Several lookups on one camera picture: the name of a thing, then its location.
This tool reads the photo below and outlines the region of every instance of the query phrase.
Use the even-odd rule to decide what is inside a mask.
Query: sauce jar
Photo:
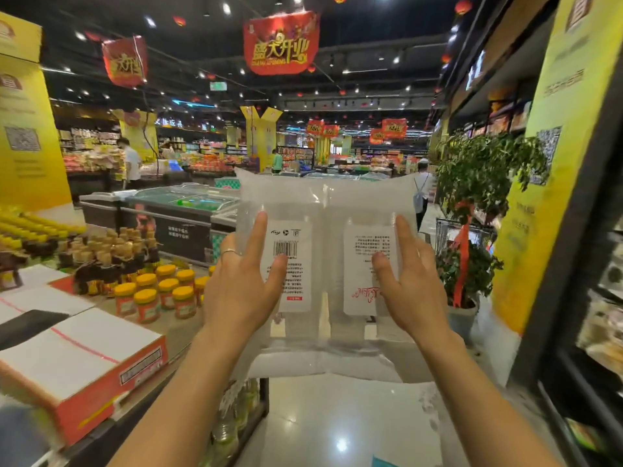
[[[179,270],[175,278],[179,280],[179,286],[189,286],[194,291],[194,270]]]
[[[173,290],[173,300],[175,301],[176,318],[186,319],[194,316],[197,312],[194,291],[191,287],[177,287],[175,290]]]
[[[197,306],[201,306],[201,297],[203,296],[203,290],[206,288],[208,280],[210,280],[208,275],[195,279],[195,300],[197,301]]]
[[[134,294],[136,283],[121,283],[115,287],[115,306],[117,316],[127,316],[136,311],[134,306]]]
[[[159,265],[156,268],[156,275],[158,276],[158,281],[162,282],[163,280],[166,280],[168,278],[175,277],[176,270],[177,270],[177,267],[174,266],[174,264]]]
[[[154,273],[144,273],[136,277],[136,286],[138,290],[145,290],[146,288],[158,289],[158,279]]]
[[[175,309],[173,290],[175,290],[178,286],[179,282],[176,278],[168,278],[158,284],[158,290],[160,291],[160,306],[163,309]]]
[[[137,291],[134,294],[134,303],[138,310],[138,322],[146,324],[156,321],[160,316],[158,312],[158,292],[153,288]]]

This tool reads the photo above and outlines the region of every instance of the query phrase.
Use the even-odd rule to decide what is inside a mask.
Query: hanging red banner
[[[318,52],[320,16],[313,11],[252,19],[244,25],[244,58],[258,75],[306,70]]]
[[[381,128],[385,139],[402,139],[407,135],[407,120],[402,119],[383,119]]]
[[[307,133],[319,136],[322,134],[323,126],[324,121],[322,119],[310,119],[309,123],[307,123]]]
[[[326,138],[336,138],[339,136],[338,125],[324,125],[322,128],[322,135]]]
[[[102,53],[108,78],[115,85],[131,88],[147,77],[147,46],[141,36],[104,41]]]
[[[370,144],[382,144],[383,140],[385,140],[385,134],[382,129],[370,130]]]

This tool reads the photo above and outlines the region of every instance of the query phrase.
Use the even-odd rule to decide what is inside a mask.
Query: black ceiling
[[[316,115],[376,122],[399,114],[407,117],[410,125],[422,127],[435,86],[444,74],[440,58],[444,52],[458,53],[481,2],[471,0],[474,7],[458,20],[457,38],[448,46],[450,29],[457,22],[454,6],[458,0],[347,0],[343,4],[303,0],[306,9],[321,14],[316,71],[259,76],[245,64],[242,25],[250,18],[295,8],[293,0],[281,0],[281,6],[275,5],[277,1],[2,0],[0,10],[43,26],[42,66],[69,67],[76,74],[45,73],[50,97],[58,100],[126,110],[145,109],[146,100],[149,108],[157,111],[171,107],[181,112],[173,98],[199,96],[202,102],[218,105],[217,110],[203,114],[219,114],[223,119],[242,118],[240,105],[258,104],[288,110],[283,118],[294,122]],[[230,6],[230,16],[224,14],[224,2]],[[483,6],[468,43],[478,38],[495,2],[487,0]],[[149,28],[145,15],[153,19],[155,28]],[[176,25],[173,16],[183,17],[186,26]],[[76,31],[113,39],[144,36],[150,49],[147,84],[138,90],[111,84],[99,43],[78,39]],[[396,57],[399,63],[393,62]],[[209,81],[200,78],[200,71],[226,80],[228,91],[211,93]],[[340,95],[340,89],[347,95]],[[443,106],[440,96],[436,108]]]

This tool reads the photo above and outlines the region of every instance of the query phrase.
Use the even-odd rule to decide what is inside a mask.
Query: qr code
[[[275,241],[273,246],[273,256],[285,254],[289,259],[297,256],[298,241]]]
[[[12,150],[37,152],[41,150],[37,131],[30,127],[4,127]]]
[[[557,126],[551,129],[542,129],[541,131],[536,133],[536,137],[539,139],[539,141],[541,141],[543,154],[545,154],[545,157],[547,157],[548,170],[551,168],[551,163],[554,160],[554,154],[556,154],[558,140],[560,139],[560,132],[562,131],[562,128],[562,126]],[[530,183],[536,185],[545,185],[546,180],[544,180],[540,175],[533,175],[530,179]]]

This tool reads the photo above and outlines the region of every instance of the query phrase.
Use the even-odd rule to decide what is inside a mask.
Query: forearm
[[[196,467],[242,347],[216,345],[202,330],[163,392],[108,467]]]
[[[473,467],[559,466],[453,332],[420,343]]]

